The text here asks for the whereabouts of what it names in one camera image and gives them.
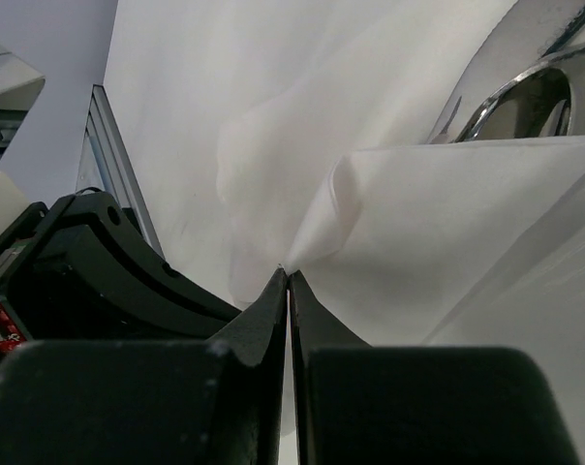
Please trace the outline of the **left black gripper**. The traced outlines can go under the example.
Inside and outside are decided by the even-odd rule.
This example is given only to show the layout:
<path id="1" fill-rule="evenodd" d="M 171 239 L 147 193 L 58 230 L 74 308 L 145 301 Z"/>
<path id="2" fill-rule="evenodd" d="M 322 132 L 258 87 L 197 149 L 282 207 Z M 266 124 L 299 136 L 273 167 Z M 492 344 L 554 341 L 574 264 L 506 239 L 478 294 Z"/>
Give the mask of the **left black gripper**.
<path id="1" fill-rule="evenodd" d="M 32 336 L 8 298 L 8 272 L 48 213 L 40 282 L 66 329 L 88 339 L 204 340 L 239 310 L 162 259 L 109 194 L 31 203 L 0 233 L 0 362 Z"/>

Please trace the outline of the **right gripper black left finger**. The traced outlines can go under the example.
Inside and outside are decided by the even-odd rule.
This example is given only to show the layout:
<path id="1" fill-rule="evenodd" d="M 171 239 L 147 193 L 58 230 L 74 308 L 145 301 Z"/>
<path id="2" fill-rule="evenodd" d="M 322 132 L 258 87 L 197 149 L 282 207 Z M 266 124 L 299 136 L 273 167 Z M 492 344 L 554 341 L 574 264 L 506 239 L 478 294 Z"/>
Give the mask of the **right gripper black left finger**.
<path id="1" fill-rule="evenodd" d="M 274 464 L 287 275 L 207 340 L 35 342 L 0 364 L 0 464 Z"/>

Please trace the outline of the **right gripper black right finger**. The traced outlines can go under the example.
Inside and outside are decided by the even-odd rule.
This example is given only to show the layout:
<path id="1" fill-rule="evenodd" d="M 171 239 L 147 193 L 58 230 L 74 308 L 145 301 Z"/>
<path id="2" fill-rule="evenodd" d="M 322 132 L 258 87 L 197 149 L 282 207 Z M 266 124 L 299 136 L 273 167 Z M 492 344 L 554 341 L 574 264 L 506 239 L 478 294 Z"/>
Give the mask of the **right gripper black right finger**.
<path id="1" fill-rule="evenodd" d="M 373 347 L 289 279 L 303 464 L 575 464 L 542 372 L 502 347 Z"/>

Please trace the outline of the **white paper napkin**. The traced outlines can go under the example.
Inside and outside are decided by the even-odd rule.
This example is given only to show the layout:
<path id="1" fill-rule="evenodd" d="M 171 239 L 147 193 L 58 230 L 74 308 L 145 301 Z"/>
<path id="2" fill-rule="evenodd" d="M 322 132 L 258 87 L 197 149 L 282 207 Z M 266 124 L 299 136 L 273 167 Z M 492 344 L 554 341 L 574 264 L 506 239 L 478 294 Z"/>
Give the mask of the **white paper napkin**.
<path id="1" fill-rule="evenodd" d="M 233 8 L 217 190 L 236 302 L 281 265 L 370 341 L 418 343 L 585 174 L 585 138 L 428 141 L 515 2 Z"/>

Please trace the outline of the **silver knife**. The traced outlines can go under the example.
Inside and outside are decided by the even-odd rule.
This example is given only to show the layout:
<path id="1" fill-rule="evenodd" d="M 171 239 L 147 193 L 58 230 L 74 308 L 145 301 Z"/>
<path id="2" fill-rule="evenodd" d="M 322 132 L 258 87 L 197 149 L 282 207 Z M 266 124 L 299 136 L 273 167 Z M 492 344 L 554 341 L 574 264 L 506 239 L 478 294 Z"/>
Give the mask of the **silver knife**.
<path id="1" fill-rule="evenodd" d="M 456 141 L 474 111 L 494 91 L 565 48 L 584 27 L 585 1 L 515 2 L 465 68 L 428 141 Z"/>

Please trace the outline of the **silver spoon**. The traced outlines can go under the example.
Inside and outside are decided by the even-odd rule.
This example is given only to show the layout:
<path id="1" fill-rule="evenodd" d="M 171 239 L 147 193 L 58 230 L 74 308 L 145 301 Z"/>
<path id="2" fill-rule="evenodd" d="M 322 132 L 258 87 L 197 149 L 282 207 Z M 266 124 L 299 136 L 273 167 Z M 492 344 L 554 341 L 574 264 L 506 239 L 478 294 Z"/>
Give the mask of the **silver spoon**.
<path id="1" fill-rule="evenodd" d="M 585 136 L 585 43 L 551 53 L 491 94 L 455 138 Z"/>

